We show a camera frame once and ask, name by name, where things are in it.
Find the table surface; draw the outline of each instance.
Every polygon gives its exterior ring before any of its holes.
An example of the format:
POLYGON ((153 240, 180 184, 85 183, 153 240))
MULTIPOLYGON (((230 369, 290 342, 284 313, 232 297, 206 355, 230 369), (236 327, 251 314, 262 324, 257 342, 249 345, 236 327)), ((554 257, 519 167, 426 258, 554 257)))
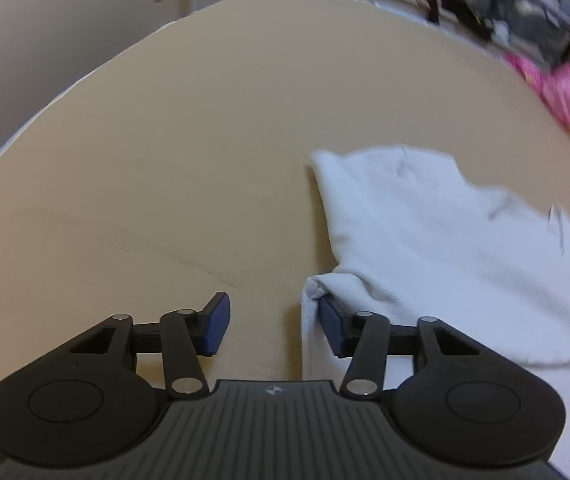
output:
POLYGON ((335 265, 309 153, 395 143, 570 213, 570 138, 435 28, 353 0, 226 0, 153 34, 0 159, 0 379, 111 314, 153 322, 217 290, 233 313, 208 380, 299 377, 300 291, 335 265))

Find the ribbed black plate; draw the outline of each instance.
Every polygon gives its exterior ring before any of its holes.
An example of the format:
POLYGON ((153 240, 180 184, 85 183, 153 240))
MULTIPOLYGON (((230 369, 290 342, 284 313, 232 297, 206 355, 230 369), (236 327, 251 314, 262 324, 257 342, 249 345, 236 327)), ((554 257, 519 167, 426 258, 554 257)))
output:
POLYGON ((175 402, 139 446, 107 462, 45 470, 11 460, 0 480, 561 480, 546 463, 470 470, 407 444, 379 405, 329 382, 220 381, 175 402))

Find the round circular pad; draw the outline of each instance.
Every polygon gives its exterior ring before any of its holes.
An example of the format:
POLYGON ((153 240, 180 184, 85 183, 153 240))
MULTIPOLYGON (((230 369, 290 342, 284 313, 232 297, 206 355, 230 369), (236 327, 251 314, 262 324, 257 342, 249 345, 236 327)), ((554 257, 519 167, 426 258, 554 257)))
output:
POLYGON ((447 361, 419 371, 394 394, 391 414, 409 440, 441 460, 467 466, 510 466, 548 456, 564 425, 562 401, 550 386, 507 360, 447 361))
POLYGON ((158 413, 156 392, 104 354, 55 354, 0 382, 0 456, 42 467, 111 458, 158 413))
POLYGON ((54 381, 37 388, 28 405, 48 422, 74 422, 92 415, 103 403, 103 394, 85 381, 54 381))
POLYGON ((507 386, 472 381, 454 386, 447 394, 447 405, 452 412, 470 422, 499 424, 518 413, 520 399, 507 386))

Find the folded cloth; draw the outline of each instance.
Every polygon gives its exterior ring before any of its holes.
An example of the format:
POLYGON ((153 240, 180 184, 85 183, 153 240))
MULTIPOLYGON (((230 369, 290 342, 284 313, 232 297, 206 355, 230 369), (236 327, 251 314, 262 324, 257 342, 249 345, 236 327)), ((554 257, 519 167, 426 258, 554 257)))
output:
POLYGON ((428 150, 321 151, 313 163, 339 264, 305 283, 305 378, 327 293, 396 324, 438 317, 520 364, 570 364, 570 217, 558 206, 543 217, 428 150))

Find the small logo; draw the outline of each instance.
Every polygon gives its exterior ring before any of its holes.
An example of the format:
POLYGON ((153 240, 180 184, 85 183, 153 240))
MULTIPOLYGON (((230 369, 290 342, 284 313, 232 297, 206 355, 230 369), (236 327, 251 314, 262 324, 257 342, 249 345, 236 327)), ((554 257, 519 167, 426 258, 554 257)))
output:
POLYGON ((267 388, 265 390, 265 393, 270 394, 272 397, 274 397, 274 396, 280 395, 284 391, 285 390, 283 390, 280 386, 273 384, 272 386, 270 386, 269 388, 267 388))

